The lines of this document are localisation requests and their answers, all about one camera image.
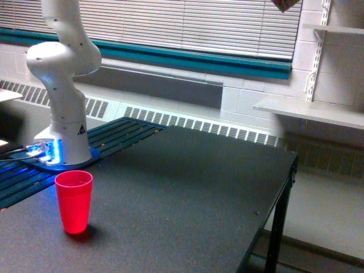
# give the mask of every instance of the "white shelf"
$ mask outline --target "white shelf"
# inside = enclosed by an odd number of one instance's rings
[[[364,35],[364,29],[362,28],[321,26],[319,24],[303,24],[303,28],[310,28],[312,30],[322,30],[322,31],[337,32],[337,33]]]
[[[364,130],[364,112],[348,107],[269,96],[254,105],[254,109]]]
[[[0,102],[3,101],[9,101],[9,100],[15,100],[17,98],[21,98],[22,95],[20,95],[17,92],[5,90],[0,88]]]

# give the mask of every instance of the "red plastic cup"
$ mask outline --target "red plastic cup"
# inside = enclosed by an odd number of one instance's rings
[[[68,234],[81,233],[87,228],[92,181],[91,173],[85,171],[67,171],[56,176],[59,212]]]

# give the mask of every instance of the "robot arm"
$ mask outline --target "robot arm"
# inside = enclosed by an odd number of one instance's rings
[[[75,88],[73,77],[96,71],[101,54],[82,26],[78,0],[42,0],[42,12],[59,42],[34,45],[27,54],[29,70],[44,84],[51,106],[51,125],[35,141],[51,142],[56,148],[39,160],[49,166],[80,164],[91,153],[85,96]]]

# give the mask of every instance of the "teal window frame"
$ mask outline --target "teal window frame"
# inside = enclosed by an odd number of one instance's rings
[[[58,38],[56,35],[40,32],[0,28],[0,42],[30,46],[46,41],[58,41]],[[96,39],[93,39],[92,42],[100,49],[102,55],[105,57],[117,57],[182,68],[202,69],[211,71],[212,73],[220,72],[233,75],[288,80],[292,70],[292,63],[285,61],[191,52]]]

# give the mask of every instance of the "window blinds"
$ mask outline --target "window blinds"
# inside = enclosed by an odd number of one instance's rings
[[[289,60],[301,1],[285,13],[270,0],[80,0],[80,9],[92,39]],[[0,0],[0,27],[53,33],[40,0]]]

